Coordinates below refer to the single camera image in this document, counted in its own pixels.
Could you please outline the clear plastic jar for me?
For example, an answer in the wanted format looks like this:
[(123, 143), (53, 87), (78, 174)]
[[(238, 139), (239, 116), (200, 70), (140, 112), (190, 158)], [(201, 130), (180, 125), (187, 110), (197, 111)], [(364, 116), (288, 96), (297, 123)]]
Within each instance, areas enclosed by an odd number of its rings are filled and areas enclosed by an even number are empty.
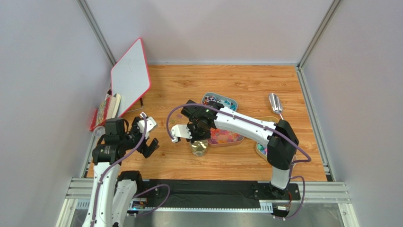
[(207, 154), (208, 147), (204, 145), (191, 145), (191, 152), (197, 157), (202, 157)]

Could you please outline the pink tray of gummy candies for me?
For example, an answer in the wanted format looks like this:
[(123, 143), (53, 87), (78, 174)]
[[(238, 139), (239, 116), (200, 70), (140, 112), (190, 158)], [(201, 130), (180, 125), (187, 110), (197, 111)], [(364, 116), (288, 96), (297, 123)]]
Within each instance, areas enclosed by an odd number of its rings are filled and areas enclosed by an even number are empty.
[(238, 145), (244, 140), (244, 136), (232, 131), (211, 129), (210, 133), (208, 144), (213, 148)]

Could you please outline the beige tray of star candies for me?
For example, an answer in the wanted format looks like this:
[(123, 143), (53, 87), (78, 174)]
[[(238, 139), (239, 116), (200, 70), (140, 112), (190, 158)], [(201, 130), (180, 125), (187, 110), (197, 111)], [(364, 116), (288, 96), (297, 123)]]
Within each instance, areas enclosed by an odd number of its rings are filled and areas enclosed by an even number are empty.
[(267, 148), (265, 146), (260, 143), (256, 143), (255, 151), (261, 158), (267, 160)]

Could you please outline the silver metal scoop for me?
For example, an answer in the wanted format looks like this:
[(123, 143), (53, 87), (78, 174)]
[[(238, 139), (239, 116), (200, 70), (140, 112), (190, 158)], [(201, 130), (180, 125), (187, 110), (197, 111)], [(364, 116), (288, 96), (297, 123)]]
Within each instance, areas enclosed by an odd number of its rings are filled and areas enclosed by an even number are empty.
[(272, 107), (272, 111), (276, 113), (283, 120), (284, 119), (282, 116), (283, 107), (279, 97), (275, 93), (270, 93), (268, 95), (268, 98)]

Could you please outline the gold metal jar lid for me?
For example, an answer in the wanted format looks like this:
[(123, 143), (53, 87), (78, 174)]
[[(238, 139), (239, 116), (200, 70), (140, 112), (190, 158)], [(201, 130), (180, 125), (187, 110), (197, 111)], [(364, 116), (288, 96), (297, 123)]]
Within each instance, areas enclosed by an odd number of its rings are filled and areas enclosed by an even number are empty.
[(208, 141), (207, 140), (199, 140), (195, 141), (190, 144), (191, 150), (194, 152), (204, 152), (208, 148)]

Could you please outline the yellow tray of popsicle candies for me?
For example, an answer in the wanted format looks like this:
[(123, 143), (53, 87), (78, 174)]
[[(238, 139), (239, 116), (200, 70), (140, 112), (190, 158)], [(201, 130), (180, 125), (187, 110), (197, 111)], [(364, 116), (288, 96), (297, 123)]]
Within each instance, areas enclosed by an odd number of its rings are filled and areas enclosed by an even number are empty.
[(273, 123), (279, 122), (279, 119), (274, 116), (257, 117), (257, 119), (261, 122), (273, 122)]

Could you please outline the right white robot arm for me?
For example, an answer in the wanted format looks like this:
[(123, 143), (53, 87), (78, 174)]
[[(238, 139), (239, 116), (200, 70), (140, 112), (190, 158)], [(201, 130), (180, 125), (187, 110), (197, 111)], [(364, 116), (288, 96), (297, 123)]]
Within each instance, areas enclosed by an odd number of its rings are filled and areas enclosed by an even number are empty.
[(182, 108), (181, 114), (187, 117), (189, 122), (172, 127), (173, 142), (178, 142), (181, 138), (190, 142), (210, 139), (212, 128), (253, 139), (267, 148), (267, 161), (272, 166), (271, 185), (280, 190), (287, 188), (291, 163), (299, 145), (287, 121), (261, 121), (239, 114), (214, 101), (202, 105), (189, 100)]

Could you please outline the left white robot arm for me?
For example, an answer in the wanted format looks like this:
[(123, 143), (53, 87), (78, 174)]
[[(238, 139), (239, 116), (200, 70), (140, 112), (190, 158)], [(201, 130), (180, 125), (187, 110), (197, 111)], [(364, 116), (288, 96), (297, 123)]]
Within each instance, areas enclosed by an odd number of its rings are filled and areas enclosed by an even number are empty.
[(84, 227), (121, 227), (129, 204), (140, 185), (139, 171), (121, 172), (121, 164), (135, 151), (148, 158), (158, 140), (146, 142), (157, 122), (142, 113), (132, 124), (123, 118), (105, 122), (105, 133), (92, 151), (94, 181)]

